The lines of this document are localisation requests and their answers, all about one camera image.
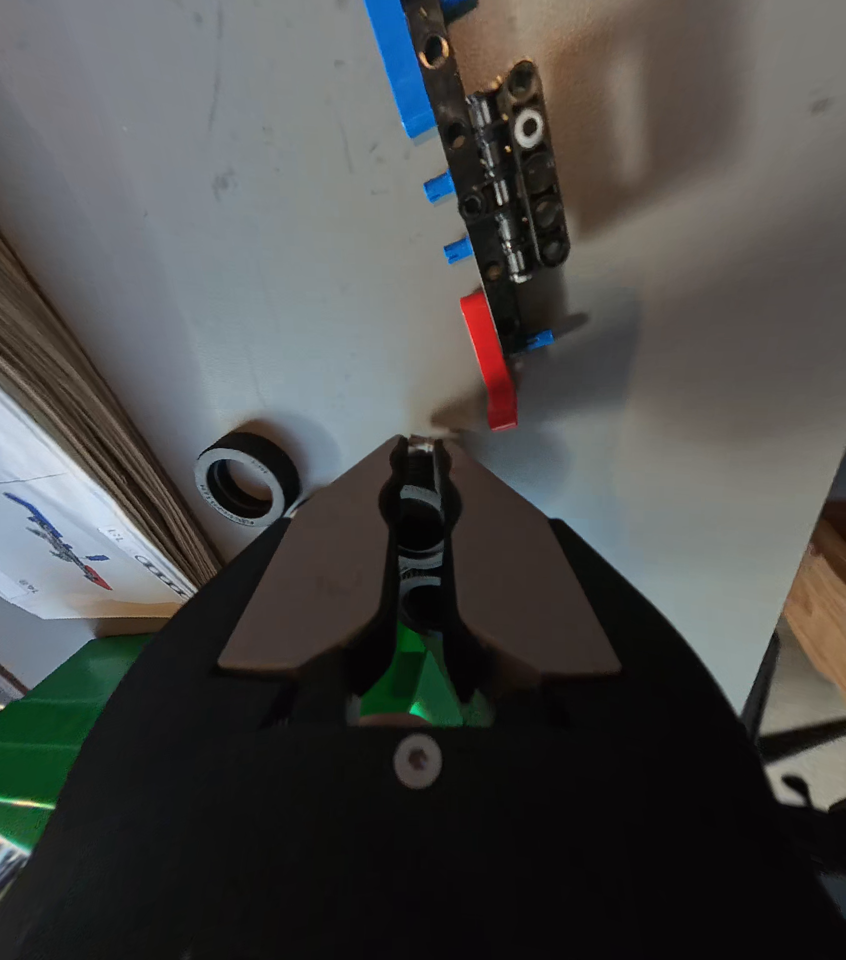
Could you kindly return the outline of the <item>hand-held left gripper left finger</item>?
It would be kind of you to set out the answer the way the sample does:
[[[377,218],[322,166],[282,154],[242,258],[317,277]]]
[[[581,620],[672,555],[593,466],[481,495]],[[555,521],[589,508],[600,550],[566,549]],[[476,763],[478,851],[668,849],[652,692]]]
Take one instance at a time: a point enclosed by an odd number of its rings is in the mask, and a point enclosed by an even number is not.
[[[330,660],[353,694],[382,677],[396,646],[407,458],[408,439],[397,435],[297,511],[219,655],[221,670],[296,678]]]

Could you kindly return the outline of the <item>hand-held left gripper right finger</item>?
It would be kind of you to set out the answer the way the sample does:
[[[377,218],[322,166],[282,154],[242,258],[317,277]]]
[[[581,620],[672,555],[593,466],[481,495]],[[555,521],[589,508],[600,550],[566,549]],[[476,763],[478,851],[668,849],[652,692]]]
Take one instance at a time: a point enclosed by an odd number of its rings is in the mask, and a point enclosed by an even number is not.
[[[433,461],[446,516],[444,660],[457,695],[620,674],[549,519],[457,442],[437,441]]]

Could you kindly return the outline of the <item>green plastic storage bin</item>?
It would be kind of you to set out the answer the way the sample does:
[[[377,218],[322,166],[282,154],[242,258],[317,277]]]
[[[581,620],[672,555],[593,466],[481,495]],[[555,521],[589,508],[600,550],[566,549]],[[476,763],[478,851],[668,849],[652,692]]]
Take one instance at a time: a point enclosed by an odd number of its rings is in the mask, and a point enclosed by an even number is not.
[[[98,716],[152,634],[94,639],[0,711],[0,839],[30,855]],[[396,652],[361,698],[359,718],[411,714],[437,727],[485,728],[493,712],[475,693],[461,702],[440,634],[397,628]]]

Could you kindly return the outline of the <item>small black red blue assembly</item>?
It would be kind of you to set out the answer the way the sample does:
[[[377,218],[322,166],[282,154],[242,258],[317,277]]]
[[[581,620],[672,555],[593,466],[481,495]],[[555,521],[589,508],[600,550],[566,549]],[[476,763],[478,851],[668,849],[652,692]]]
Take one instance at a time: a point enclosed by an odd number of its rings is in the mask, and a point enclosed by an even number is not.
[[[562,290],[571,232],[541,68],[522,55],[466,84],[451,28],[476,2],[362,5],[405,134],[434,138],[442,150],[444,170],[424,192],[432,206],[456,206],[463,234],[443,255],[477,271],[460,311],[488,428],[514,431],[526,357],[586,319],[567,309]]]

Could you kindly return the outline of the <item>thick open instruction booklet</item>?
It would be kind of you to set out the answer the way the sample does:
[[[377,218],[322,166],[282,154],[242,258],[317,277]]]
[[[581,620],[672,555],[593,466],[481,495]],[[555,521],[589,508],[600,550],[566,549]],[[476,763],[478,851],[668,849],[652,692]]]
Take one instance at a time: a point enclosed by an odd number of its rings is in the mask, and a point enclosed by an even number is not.
[[[189,505],[0,238],[0,597],[169,618],[220,570]]]

